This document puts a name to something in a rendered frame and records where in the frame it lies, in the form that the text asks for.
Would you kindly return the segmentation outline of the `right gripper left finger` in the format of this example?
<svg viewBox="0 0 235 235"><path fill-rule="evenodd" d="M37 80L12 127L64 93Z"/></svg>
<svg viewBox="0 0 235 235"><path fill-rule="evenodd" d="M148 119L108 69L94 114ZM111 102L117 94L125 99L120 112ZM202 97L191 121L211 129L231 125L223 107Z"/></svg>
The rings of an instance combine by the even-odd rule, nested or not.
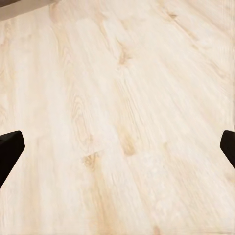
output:
<svg viewBox="0 0 235 235"><path fill-rule="evenodd" d="M0 188L25 149L20 130L0 136Z"/></svg>

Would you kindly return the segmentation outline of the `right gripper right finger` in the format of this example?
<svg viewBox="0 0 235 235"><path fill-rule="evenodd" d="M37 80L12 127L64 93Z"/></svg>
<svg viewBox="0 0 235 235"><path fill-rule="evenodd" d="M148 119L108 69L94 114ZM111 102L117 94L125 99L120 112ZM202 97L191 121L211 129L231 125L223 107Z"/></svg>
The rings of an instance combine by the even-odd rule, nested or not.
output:
<svg viewBox="0 0 235 235"><path fill-rule="evenodd" d="M223 132L220 148L235 168L235 132L229 130Z"/></svg>

